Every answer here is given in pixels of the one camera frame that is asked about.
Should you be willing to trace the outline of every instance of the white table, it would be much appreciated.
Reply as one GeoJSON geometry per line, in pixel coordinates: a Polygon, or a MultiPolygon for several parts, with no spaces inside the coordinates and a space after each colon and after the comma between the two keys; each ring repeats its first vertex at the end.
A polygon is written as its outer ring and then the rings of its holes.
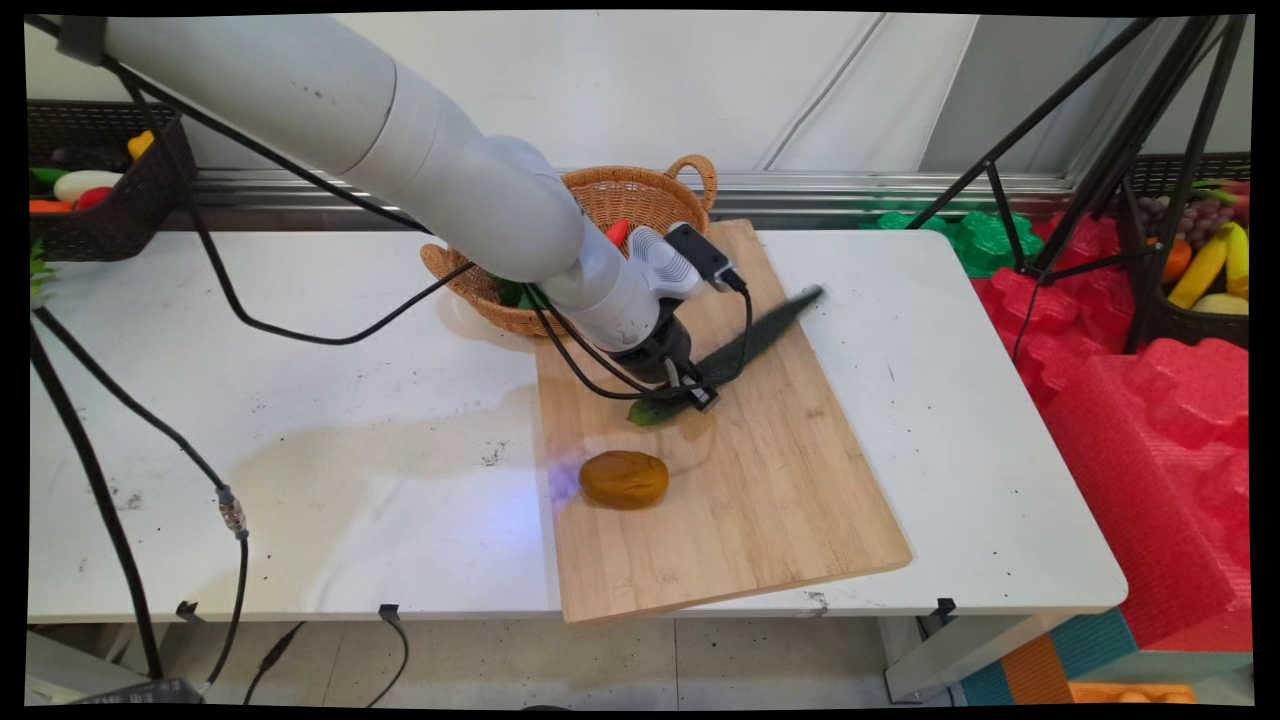
{"type": "MultiPolygon", "coordinates": [[[[826,286],[801,324],[914,560],[676,615],[915,616],[952,598],[959,619],[890,669],[905,697],[1123,601],[1124,575],[946,240],[759,234],[788,293],[826,286]]],[[[317,334],[356,332],[430,279],[424,236],[408,232],[216,241],[252,315],[317,334]]],[[[526,338],[447,292],[355,346],[265,334],[232,315],[193,233],[160,233],[134,259],[67,265],[60,278],[49,309],[239,495],[246,620],[374,620],[384,602],[406,619],[559,612],[526,338]]],[[[182,601],[228,619],[238,556],[211,486],[40,332],[115,488],[156,619],[182,601]]],[[[31,425],[28,621],[131,621],[35,370],[31,425]]]]}

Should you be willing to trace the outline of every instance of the orange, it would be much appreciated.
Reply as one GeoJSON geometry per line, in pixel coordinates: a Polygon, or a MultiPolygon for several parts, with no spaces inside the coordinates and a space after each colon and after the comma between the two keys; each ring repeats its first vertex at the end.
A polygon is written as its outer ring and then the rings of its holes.
{"type": "MultiPolygon", "coordinates": [[[[1156,245],[1158,238],[1148,237],[1147,245],[1156,245]]],[[[1171,282],[1178,282],[1178,278],[1183,277],[1187,272],[1187,265],[1192,264],[1192,245],[1187,242],[1185,238],[1179,233],[1174,238],[1174,247],[1169,251],[1169,260],[1165,261],[1165,272],[1160,277],[1160,282],[1169,284],[1171,282]]]]}

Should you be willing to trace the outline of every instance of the red vegetable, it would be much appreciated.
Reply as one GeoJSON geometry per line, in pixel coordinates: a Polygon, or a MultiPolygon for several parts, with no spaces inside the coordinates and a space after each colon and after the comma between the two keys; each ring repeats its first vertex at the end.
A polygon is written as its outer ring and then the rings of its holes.
{"type": "Polygon", "coordinates": [[[76,201],[76,210],[88,210],[93,205],[106,200],[106,196],[111,193],[110,187],[95,187],[93,190],[86,190],[84,195],[79,196],[76,201]]]}
{"type": "Polygon", "coordinates": [[[622,218],[621,220],[613,223],[609,232],[604,233],[604,237],[609,238],[609,242],[612,242],[614,247],[622,247],[622,242],[627,238],[628,224],[627,219],[622,218]]]}

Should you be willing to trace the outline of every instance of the teal mat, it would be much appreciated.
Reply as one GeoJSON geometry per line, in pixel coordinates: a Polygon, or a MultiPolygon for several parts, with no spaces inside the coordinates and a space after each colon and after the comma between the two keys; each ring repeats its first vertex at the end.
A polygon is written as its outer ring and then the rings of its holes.
{"type": "Polygon", "coordinates": [[[1138,652],[1138,643],[1119,607],[1101,615],[1076,615],[1050,630],[1048,637],[1068,680],[1138,652]]]}
{"type": "Polygon", "coordinates": [[[1009,692],[1009,678],[1005,666],[997,660],[991,665],[960,680],[964,697],[969,705],[1012,705],[1014,694],[1009,692]]]}

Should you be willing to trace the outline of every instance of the black cable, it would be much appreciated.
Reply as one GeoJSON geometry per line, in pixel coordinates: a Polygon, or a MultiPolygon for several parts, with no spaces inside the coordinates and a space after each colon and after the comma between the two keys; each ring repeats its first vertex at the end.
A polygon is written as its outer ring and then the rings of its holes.
{"type": "Polygon", "coordinates": [[[49,332],[54,333],[54,337],[56,337],[58,341],[61,342],[63,346],[67,350],[69,350],[70,354],[77,360],[79,360],[79,364],[83,365],[86,370],[88,370],[88,374],[93,375],[93,379],[96,379],[102,387],[105,387],[108,392],[115,396],[115,398],[119,400],[122,405],[124,405],[129,410],[133,410],[133,413],[137,416],[146,420],[152,428],[160,430],[169,439],[178,443],[178,447],[180,447],[182,451],[186,452],[188,457],[191,457],[191,461],[195,462],[202,473],[205,473],[205,477],[207,477],[210,482],[214,483],[215,488],[225,486],[221,478],[218,477],[218,473],[215,473],[214,469],[209,466],[209,462],[205,462],[205,459],[200,456],[200,452],[197,452],[196,448],[192,447],[189,442],[187,442],[187,438],[182,437],[178,433],[178,430],[174,430],[168,424],[165,424],[164,420],[156,418],[150,410],[140,405],[137,400],[133,400],[133,397],[128,392],[125,392],[124,388],[116,384],[116,382],[111,379],[111,375],[106,374],[106,370],[104,370],[102,366],[99,365],[93,360],[93,357],[90,356],[90,354],[84,350],[84,347],[81,346],[81,343],[77,342],[76,338],[69,332],[67,332],[67,328],[64,328],[63,324],[59,323],[56,318],[54,318],[52,313],[50,313],[47,307],[36,309],[35,315],[37,319],[40,319],[41,323],[45,324],[46,328],[49,328],[49,332]]]}
{"type": "Polygon", "coordinates": [[[1018,369],[1018,348],[1023,345],[1023,334],[1027,332],[1027,325],[1032,322],[1032,310],[1036,309],[1036,295],[1039,293],[1041,282],[1044,275],[1036,279],[1036,287],[1032,288],[1032,297],[1027,301],[1027,318],[1023,319],[1023,327],[1018,331],[1018,338],[1014,340],[1014,369],[1018,369]]]}
{"type": "Polygon", "coordinates": [[[401,644],[404,646],[404,657],[401,660],[401,669],[396,671],[396,676],[392,678],[392,682],[387,683],[387,687],[383,688],[383,692],[378,693],[378,697],[375,697],[372,701],[370,701],[370,703],[366,705],[365,707],[372,707],[372,706],[378,705],[378,701],[383,700],[383,696],[385,696],[388,692],[390,692],[390,689],[396,685],[396,680],[399,680],[401,674],[404,673],[404,666],[408,665],[408,635],[404,634],[404,628],[402,628],[401,624],[399,624],[399,620],[396,620],[394,618],[389,618],[389,616],[384,615],[383,620],[388,625],[390,625],[392,628],[394,628],[396,632],[399,634],[399,637],[401,637],[401,644]]]}
{"type": "Polygon", "coordinates": [[[538,305],[539,302],[545,305],[552,311],[552,314],[556,315],[556,322],[558,322],[561,327],[564,328],[564,332],[567,332],[570,337],[572,337],[573,341],[577,342],[577,345],[586,351],[588,355],[594,357],[596,363],[599,363],[605,370],[612,373],[614,378],[618,378],[631,388],[637,389],[640,392],[649,392],[653,389],[637,383],[635,379],[631,378],[631,375],[614,368],[613,363],[609,363],[604,357],[602,357],[600,354],[596,352],[594,347],[591,347],[591,343],[582,340],[582,337],[577,333],[577,328],[573,327],[573,323],[566,320],[564,316],[561,315],[559,310],[557,310],[554,305],[547,301],[547,296],[543,295],[541,288],[526,283],[521,286],[521,290],[524,291],[525,299],[529,300],[530,305],[538,305]]]}
{"type": "MultiPolygon", "coordinates": [[[[72,333],[68,332],[67,328],[63,327],[63,324],[59,323],[56,318],[54,318],[52,313],[50,313],[46,307],[40,307],[35,310],[35,315],[36,318],[40,319],[41,323],[45,324],[46,328],[49,328],[49,332],[54,333],[54,337],[56,337],[58,341],[61,342],[68,351],[70,351],[72,356],[74,356],[76,360],[78,360],[79,364],[83,365],[84,369],[88,370],[91,375],[93,375],[93,379],[96,379],[113,396],[115,396],[115,398],[119,400],[122,405],[124,405],[134,414],[137,414],[140,418],[146,420],[148,424],[151,424],[151,427],[164,433],[166,437],[169,437],[169,439],[174,441],[178,445],[178,447],[180,447],[182,451],[186,452],[188,457],[191,457],[192,462],[195,462],[205,473],[205,475],[209,477],[209,479],[214,483],[215,488],[227,489],[227,483],[224,483],[221,478],[218,477],[218,473],[215,473],[214,469],[209,465],[209,462],[206,462],[205,459],[201,457],[200,452],[197,452],[196,448],[192,447],[189,442],[187,442],[187,438],[182,437],[182,434],[170,428],[164,420],[156,418],[155,414],[152,414],[150,410],[140,405],[138,401],[133,400],[133,397],[128,392],[125,392],[124,388],[122,388],[114,379],[111,379],[111,375],[106,374],[106,370],[104,370],[102,366],[99,365],[92,356],[90,356],[90,354],[84,350],[84,347],[76,340],[76,337],[72,336],[72,333]]],[[[209,680],[206,680],[206,683],[210,685],[218,680],[218,675],[220,675],[223,671],[223,665],[227,664],[227,657],[228,655],[230,655],[232,644],[236,642],[236,632],[239,629],[241,610],[244,606],[244,585],[248,579],[248,538],[242,537],[239,543],[241,543],[241,565],[239,565],[239,583],[236,588],[236,605],[234,609],[232,610],[230,625],[227,628],[227,639],[223,642],[221,655],[218,657],[218,662],[214,665],[214,670],[212,673],[210,673],[209,680]]]]}
{"type": "Polygon", "coordinates": [[[138,637],[147,660],[147,675],[152,680],[160,680],[164,678],[164,666],[160,664],[160,651],[155,630],[151,628],[151,611],[147,609],[147,594],[142,588],[142,575],[138,574],[138,566],[133,561],[133,551],[129,550],[129,538],[125,537],[120,518],[115,514],[115,502],[111,501],[111,491],[106,486],[97,455],[93,454],[93,445],[88,439],[88,433],[84,432],[84,425],[79,421],[79,416],[76,415],[76,407],[72,405],[61,380],[58,379],[58,373],[54,370],[49,355],[45,354],[45,347],[40,343],[35,323],[31,323],[31,364],[36,368],[36,374],[40,375],[45,391],[49,392],[49,397],[58,410],[58,416],[61,419],[63,427],[67,428],[67,434],[70,436],[76,454],[79,455],[81,464],[84,466],[88,487],[93,491],[93,501],[102,516],[106,534],[111,538],[111,547],[120,562],[120,570],[124,571],[124,582],[129,587],[133,618],[138,624],[138,637]]]}
{"type": "MultiPolygon", "coordinates": [[[[156,142],[161,146],[161,150],[163,150],[164,155],[165,155],[165,158],[170,163],[170,169],[174,173],[179,173],[179,170],[178,170],[178,155],[174,152],[173,146],[169,143],[169,138],[161,131],[160,122],[156,119],[155,113],[151,111],[151,106],[142,97],[142,92],[138,90],[137,83],[134,83],[131,77],[127,77],[127,76],[123,76],[123,74],[119,76],[119,77],[120,77],[120,82],[124,83],[124,88],[129,92],[129,97],[133,99],[133,104],[137,105],[142,110],[142,114],[143,114],[143,117],[146,118],[146,122],[147,122],[147,127],[151,128],[151,133],[155,136],[156,142]]],[[[227,297],[227,302],[232,306],[232,313],[234,313],[236,316],[239,318],[239,320],[242,323],[244,323],[246,325],[248,325],[251,328],[255,328],[255,329],[259,329],[259,331],[262,331],[262,332],[268,332],[268,333],[271,333],[271,334],[276,334],[276,336],[280,336],[280,337],[287,337],[289,340],[298,340],[298,341],[303,341],[303,342],[314,342],[316,345],[353,345],[353,343],[360,342],[360,341],[365,340],[366,337],[374,334],[375,332],[383,329],[384,327],[387,327],[388,323],[390,323],[396,318],[401,316],[406,310],[408,310],[413,305],[417,305],[417,302],[421,301],[424,297],[426,297],[428,295],[431,295],[436,290],[439,290],[439,288],[444,287],[445,284],[448,284],[453,278],[461,275],[462,273],[465,273],[465,272],[467,272],[467,270],[470,270],[471,268],[475,266],[470,261],[462,264],[461,266],[458,266],[457,269],[454,269],[452,273],[449,273],[448,275],[445,275],[443,279],[433,283],[430,287],[428,287],[422,292],[419,292],[413,297],[411,297],[407,301],[404,301],[399,307],[397,307],[396,310],[392,310],[381,320],[378,320],[372,325],[365,328],[364,331],[361,331],[361,332],[358,332],[358,333],[356,333],[353,336],[337,337],[335,338],[335,337],[319,337],[319,336],[311,336],[311,334],[306,334],[306,333],[300,333],[300,332],[296,332],[296,331],[282,328],[279,325],[273,325],[270,323],[264,323],[264,322],[261,322],[261,320],[251,316],[244,310],[244,306],[241,305],[239,297],[236,295],[236,288],[232,287],[232,278],[227,273],[225,265],[223,265],[221,255],[218,254],[218,246],[214,245],[214,238],[212,238],[212,236],[209,234],[209,228],[205,225],[205,218],[200,213],[200,209],[196,206],[195,200],[191,197],[191,188],[183,187],[183,190],[182,190],[182,200],[183,200],[183,204],[187,206],[187,213],[191,215],[192,224],[196,227],[196,233],[200,234],[200,242],[205,247],[205,254],[209,255],[209,261],[214,266],[214,274],[218,275],[218,284],[221,287],[223,295],[227,297]]]]}
{"type": "MultiPolygon", "coordinates": [[[[42,18],[40,15],[27,14],[27,15],[23,15],[23,19],[27,22],[27,24],[29,24],[29,26],[32,26],[32,27],[35,27],[37,29],[41,29],[41,31],[44,31],[44,32],[46,32],[46,33],[49,33],[49,35],[51,35],[54,37],[58,37],[59,33],[61,32],[61,28],[59,28],[58,24],[55,24],[55,23],[50,22],[49,19],[42,18]]],[[[110,56],[108,54],[104,54],[102,55],[102,67],[105,69],[108,69],[109,72],[114,73],[116,76],[116,78],[119,78],[120,83],[128,91],[129,97],[133,100],[133,104],[137,105],[138,109],[142,111],[143,118],[146,119],[146,123],[147,123],[147,128],[151,131],[151,135],[155,137],[155,142],[160,145],[160,147],[163,150],[163,154],[165,155],[166,161],[170,164],[170,170],[173,170],[175,173],[175,176],[180,176],[182,174],[180,170],[179,170],[179,168],[178,168],[178,155],[173,150],[173,146],[170,145],[168,136],[163,132],[163,128],[160,127],[160,122],[156,119],[155,113],[151,110],[151,106],[142,97],[142,90],[146,90],[146,92],[150,94],[151,96],[154,96],[154,97],[161,100],[163,102],[165,102],[165,104],[168,104],[168,105],[170,105],[170,106],[180,110],[183,114],[191,115],[192,118],[197,119],[198,122],[204,123],[205,126],[210,127],[211,129],[214,129],[216,132],[220,132],[224,136],[234,140],[236,142],[239,142],[241,145],[248,147],[250,150],[253,150],[255,152],[262,155],[264,158],[268,158],[269,160],[273,160],[273,161],[280,164],[287,170],[289,170],[293,174],[298,176],[300,178],[302,178],[302,179],[305,179],[305,181],[315,184],[316,187],[320,187],[320,188],[323,188],[323,190],[325,190],[328,192],[332,192],[333,195],[335,195],[338,197],[342,197],[343,200],[346,200],[348,202],[352,202],[352,204],[355,204],[355,205],[357,205],[360,208],[364,208],[365,210],[369,210],[370,213],[374,213],[374,214],[378,214],[380,217],[396,220],[397,223],[401,223],[404,227],[408,227],[408,228],[412,228],[412,229],[416,229],[416,231],[420,231],[420,232],[426,232],[426,228],[422,227],[420,223],[417,223],[417,222],[415,222],[412,219],[408,219],[408,218],[402,218],[401,215],[390,213],[389,210],[387,210],[384,208],[380,208],[380,206],[378,206],[378,205],[375,205],[372,202],[369,202],[369,201],[366,201],[364,199],[360,199],[360,197],[357,197],[357,196],[355,196],[355,195],[352,195],[352,193],[342,190],[340,187],[338,187],[338,186],[335,186],[333,183],[325,182],[324,179],[316,177],[314,173],[310,173],[310,172],[302,169],[297,164],[289,161],[288,159],[280,156],[279,154],[271,151],[269,147],[266,147],[266,146],[264,146],[264,145],[253,141],[252,138],[244,136],[243,133],[237,132],[236,129],[233,129],[233,128],[230,128],[230,127],[228,127],[228,126],[225,126],[223,123],[219,123],[218,120],[214,120],[212,118],[209,118],[207,115],[205,115],[200,110],[192,108],[191,105],[183,102],[182,100],[174,97],[173,95],[169,95],[168,92],[160,90],[154,83],[146,81],[145,78],[142,78],[141,76],[138,76],[137,73],[134,73],[133,70],[129,70],[128,68],[125,68],[124,65],[122,65],[119,63],[119,60],[116,60],[115,58],[113,58],[113,56],[110,56]]],[[[209,233],[209,227],[205,224],[204,215],[201,214],[198,206],[195,202],[195,199],[191,195],[191,188],[189,187],[186,187],[186,186],[183,187],[183,190],[180,192],[180,200],[183,201],[183,205],[186,205],[187,213],[191,215],[191,222],[192,222],[192,224],[196,228],[196,233],[200,236],[200,242],[201,242],[201,245],[205,249],[205,254],[209,256],[210,264],[214,266],[214,274],[218,275],[218,284],[221,288],[223,295],[227,297],[227,302],[232,306],[232,313],[234,313],[236,316],[242,323],[244,323],[246,325],[248,325],[251,328],[255,328],[255,329],[259,329],[259,331],[262,331],[262,332],[266,332],[266,333],[276,334],[276,336],[280,336],[280,337],[287,337],[289,340],[297,340],[297,341],[302,341],[302,342],[312,342],[312,343],[316,343],[316,345],[352,345],[352,343],[360,342],[360,341],[365,340],[366,337],[369,337],[369,336],[374,334],[375,332],[378,332],[378,331],[383,329],[384,327],[387,327],[388,323],[390,323],[396,318],[401,316],[406,310],[408,310],[410,307],[412,307],[413,305],[416,305],[417,302],[420,302],[426,296],[431,295],[433,292],[435,292],[440,287],[448,284],[449,281],[457,278],[462,273],[465,273],[465,272],[467,272],[467,270],[470,270],[471,268],[475,266],[470,261],[465,263],[462,266],[454,269],[452,273],[449,273],[448,275],[445,275],[442,281],[431,284],[430,287],[428,287],[422,292],[420,292],[420,293],[415,295],[413,297],[408,299],[407,301],[404,301],[399,307],[397,307],[396,310],[393,310],[392,313],[389,313],[381,320],[378,320],[376,323],[374,323],[369,328],[365,328],[364,331],[361,331],[361,332],[358,332],[358,333],[356,333],[353,336],[342,337],[342,338],[329,338],[329,337],[317,337],[317,336],[311,336],[311,334],[306,334],[306,333],[300,333],[300,332],[296,332],[296,331],[282,328],[279,325],[273,325],[270,323],[264,323],[264,322],[261,322],[261,320],[251,316],[244,310],[244,306],[241,305],[241,302],[239,302],[239,297],[236,295],[236,288],[232,286],[230,275],[227,273],[227,268],[223,264],[221,255],[219,255],[218,247],[216,247],[216,245],[214,245],[214,238],[209,233]]]]}
{"type": "Polygon", "coordinates": [[[244,692],[244,702],[241,705],[248,705],[248,701],[253,698],[253,691],[257,689],[259,680],[262,679],[262,675],[266,675],[268,670],[275,666],[275,664],[280,660],[280,656],[284,655],[284,651],[289,648],[289,644],[293,642],[293,637],[297,635],[302,625],[306,624],[306,620],[298,623],[292,630],[284,633],[284,637],[275,641],[271,650],[266,652],[266,657],[264,657],[262,662],[257,665],[257,674],[253,675],[253,680],[248,684],[248,691],[244,692]]]}
{"type": "Polygon", "coordinates": [[[223,674],[223,665],[227,665],[227,657],[232,653],[232,646],[236,643],[236,630],[239,629],[239,614],[244,609],[244,584],[248,580],[248,534],[241,537],[241,577],[239,582],[236,584],[236,606],[232,609],[232,623],[227,628],[227,638],[223,641],[223,651],[218,655],[218,662],[214,664],[214,670],[209,674],[209,679],[205,680],[206,685],[212,685],[218,682],[218,676],[223,674]]]}
{"type": "MultiPolygon", "coordinates": [[[[595,383],[593,383],[586,377],[586,374],[582,372],[582,369],[577,365],[577,363],[573,361],[573,357],[568,354],[568,350],[564,347],[564,345],[561,342],[559,337],[552,329],[550,323],[547,320],[547,315],[543,314],[541,302],[538,302],[534,299],[534,293],[540,295],[540,291],[538,288],[530,286],[530,284],[525,284],[524,290],[525,290],[526,297],[530,299],[530,305],[534,306],[534,313],[538,315],[538,319],[543,324],[543,329],[547,331],[547,336],[552,340],[552,345],[556,346],[556,350],[559,351],[561,357],[564,359],[564,363],[568,365],[570,370],[572,370],[573,374],[577,375],[577,379],[584,386],[586,386],[588,389],[590,389],[595,395],[599,395],[602,397],[608,397],[611,400],[654,400],[654,398],[662,398],[662,397],[675,397],[677,395],[684,395],[684,393],[686,393],[689,391],[701,389],[704,387],[721,386],[721,384],[724,384],[724,383],[728,383],[728,382],[732,382],[732,380],[737,379],[737,377],[742,374],[742,369],[746,366],[746,355],[748,355],[748,345],[749,345],[748,341],[750,340],[750,334],[751,334],[753,309],[751,309],[751,293],[746,290],[745,283],[741,283],[739,281],[737,284],[740,287],[736,287],[735,290],[737,290],[737,292],[742,295],[742,302],[744,302],[745,309],[746,309],[746,328],[742,331],[742,347],[741,347],[740,354],[739,354],[737,368],[732,373],[730,373],[728,375],[724,375],[723,378],[705,379],[705,380],[700,380],[700,382],[696,382],[696,383],[685,384],[685,386],[680,386],[680,387],[669,387],[669,388],[655,389],[655,391],[646,391],[646,392],[637,392],[637,393],[613,392],[613,391],[604,389],[604,388],[596,386],[595,383]]],[[[561,316],[559,311],[556,310],[556,306],[552,305],[550,302],[545,302],[545,304],[547,304],[547,307],[552,311],[552,314],[556,315],[556,319],[561,323],[561,325],[564,327],[566,332],[570,332],[571,324],[567,320],[564,320],[563,316],[561,316]]],[[[614,375],[618,374],[617,372],[614,372],[604,361],[603,357],[600,357],[590,347],[588,347],[588,343],[576,332],[570,332],[570,336],[580,346],[582,346],[582,348],[586,350],[588,354],[591,355],[596,360],[596,363],[600,363],[602,365],[604,365],[605,369],[608,369],[614,375]]]]}
{"type": "MultiPolygon", "coordinates": [[[[26,20],[27,24],[35,27],[36,29],[44,31],[45,33],[51,35],[55,38],[59,37],[59,35],[61,32],[61,28],[56,23],[54,23],[54,22],[51,22],[51,20],[49,20],[46,18],[42,18],[40,15],[26,14],[26,15],[23,15],[23,20],[26,20]]],[[[420,223],[417,223],[412,218],[406,218],[403,215],[397,215],[396,213],[392,213],[390,210],[387,210],[385,208],[381,208],[378,204],[374,204],[374,202],[370,202],[370,201],[367,201],[367,200],[365,200],[362,197],[358,197],[358,196],[356,196],[356,195],[353,195],[353,193],[351,193],[351,192],[348,192],[348,191],[346,191],[346,190],[343,190],[343,188],[340,188],[340,187],[338,187],[338,186],[335,186],[335,184],[333,184],[330,182],[324,181],[323,178],[315,176],[314,173],[310,173],[310,172],[302,169],[302,167],[300,167],[298,164],[293,163],[288,158],[284,158],[279,152],[275,152],[270,147],[268,147],[268,146],[265,146],[265,145],[255,141],[253,138],[246,136],[244,133],[237,131],[236,128],[232,128],[232,127],[229,127],[229,126],[227,126],[227,124],[224,124],[224,123],[221,123],[219,120],[215,120],[214,118],[206,115],[205,113],[202,113],[198,109],[191,106],[189,104],[187,104],[187,102],[179,100],[178,97],[174,97],[173,95],[165,92],[164,90],[156,87],[154,83],[151,83],[150,81],[147,81],[142,76],[138,76],[133,70],[131,70],[131,69],[125,68],[124,65],[122,65],[120,61],[116,60],[115,58],[113,58],[111,55],[108,55],[105,53],[102,54],[102,67],[106,68],[109,72],[114,73],[116,77],[120,77],[122,81],[127,77],[131,82],[136,83],[138,87],[141,87],[142,90],[145,90],[147,92],[147,95],[150,95],[150,96],[160,100],[161,102],[164,102],[165,105],[169,105],[170,108],[174,108],[174,109],[179,110],[182,114],[191,117],[193,120],[196,120],[200,124],[207,127],[209,129],[212,129],[214,132],[224,135],[224,136],[234,140],[236,142],[243,145],[244,147],[248,147],[253,152],[257,152],[262,158],[266,158],[268,160],[275,163],[276,165],[280,165],[285,170],[289,170],[294,176],[297,176],[297,177],[307,181],[308,183],[319,187],[320,190],[330,192],[330,193],[333,193],[333,195],[335,195],[335,196],[346,200],[347,202],[351,202],[352,205],[357,205],[360,208],[364,208],[365,210],[369,210],[370,213],[372,213],[375,215],[379,215],[381,218],[387,218],[387,219],[393,220],[396,223],[399,223],[399,224],[402,224],[402,225],[404,225],[407,228],[416,229],[416,231],[420,231],[420,232],[428,232],[426,228],[424,228],[420,223]]]]}

